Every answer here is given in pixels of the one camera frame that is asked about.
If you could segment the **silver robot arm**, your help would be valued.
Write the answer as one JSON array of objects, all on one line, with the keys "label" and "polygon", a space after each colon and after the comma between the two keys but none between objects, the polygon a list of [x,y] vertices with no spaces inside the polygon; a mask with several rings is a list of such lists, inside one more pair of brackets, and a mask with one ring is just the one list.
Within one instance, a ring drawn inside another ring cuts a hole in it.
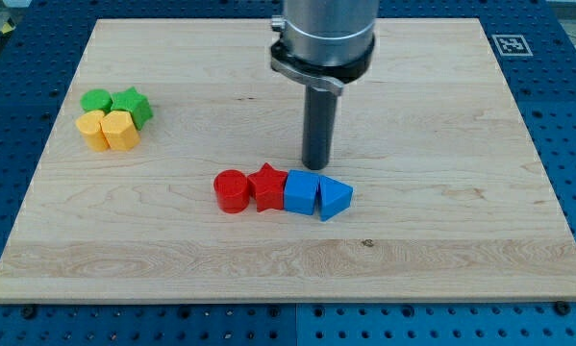
[{"label": "silver robot arm", "polygon": [[368,69],[379,0],[285,0],[271,18],[271,69],[339,97]]}]

